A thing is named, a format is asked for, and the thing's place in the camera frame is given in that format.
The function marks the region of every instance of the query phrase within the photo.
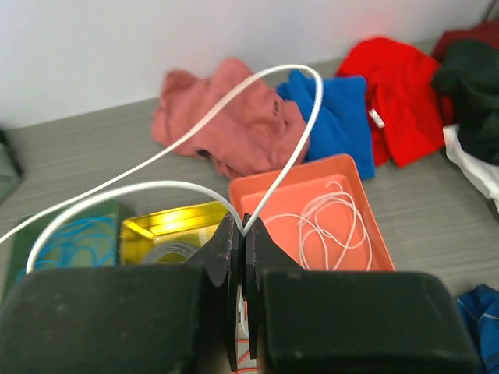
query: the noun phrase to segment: red fabric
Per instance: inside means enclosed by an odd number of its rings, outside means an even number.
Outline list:
[[[499,48],[499,21],[481,23],[469,30],[445,31],[431,55],[442,62],[449,46],[462,39],[474,39],[487,43],[491,47]]]
[[[252,74],[237,58],[223,61],[215,74],[206,79],[185,70],[171,71],[154,113],[153,139],[169,146]],[[174,152],[198,158],[206,155],[218,172],[229,178],[272,171],[285,166],[305,125],[296,103],[282,100],[259,79]],[[307,149],[308,143],[296,163],[303,161]]]
[[[413,46],[384,37],[357,44],[343,61],[337,75],[364,76],[367,110],[384,122],[380,128],[368,115],[376,166],[393,158],[404,167],[444,146],[444,118],[452,118],[452,103],[431,88],[439,66]]]

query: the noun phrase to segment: pink towel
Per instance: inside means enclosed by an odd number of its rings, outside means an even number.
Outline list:
[[[185,70],[165,78],[151,126],[153,139],[169,146],[191,129],[227,92],[251,76],[237,58],[228,58],[217,72],[200,79]],[[225,106],[195,136],[177,147],[182,156],[210,158],[229,178],[283,168],[305,129],[292,101],[282,100],[261,79]],[[308,142],[296,163],[305,157]]]

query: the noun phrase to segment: blue cloth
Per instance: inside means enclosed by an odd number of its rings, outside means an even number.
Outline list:
[[[459,311],[482,358],[478,373],[499,373],[499,292],[481,284],[458,299]]]
[[[305,161],[319,160],[339,153],[349,154],[360,178],[374,176],[373,145],[367,121],[366,80],[361,76],[324,80],[324,98],[319,116],[310,133]],[[308,121],[315,96],[315,81],[298,70],[289,73],[288,82],[278,86],[284,100],[298,104]]]

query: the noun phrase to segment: orange tray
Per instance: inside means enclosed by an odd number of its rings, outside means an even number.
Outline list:
[[[244,213],[253,213],[278,174],[279,171],[272,171],[231,181],[228,187],[229,198],[241,217]],[[327,187],[327,184],[331,182],[339,183],[343,191],[352,196],[362,215],[372,246],[373,259],[370,270],[393,271],[395,269],[393,262],[370,209],[355,161],[347,154],[339,154],[293,167],[265,205],[260,217],[265,222],[266,219],[278,214],[300,215],[303,207],[313,198],[328,192],[339,191],[339,187],[333,185]],[[352,229],[352,219],[352,209],[341,204],[327,207],[318,216],[320,226],[335,235],[340,242],[346,242]],[[278,218],[266,224],[266,227],[274,242],[299,263],[299,219]],[[303,234],[310,229],[311,227],[306,224]],[[358,222],[352,237],[352,245],[359,242],[362,237],[362,225]],[[332,269],[342,253],[342,247],[330,238],[325,240],[329,269]],[[311,234],[308,237],[304,252],[311,270],[326,269],[324,247],[319,235]],[[365,241],[359,247],[347,250],[338,269],[366,270],[368,259],[369,246]]]

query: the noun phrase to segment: coiled gray cord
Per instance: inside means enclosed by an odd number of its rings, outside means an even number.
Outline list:
[[[142,264],[151,265],[152,263],[157,263],[164,256],[171,254],[181,256],[183,258],[182,262],[184,262],[196,253],[198,249],[199,248],[195,245],[184,242],[166,242],[157,245],[148,254],[146,254],[142,259]]]

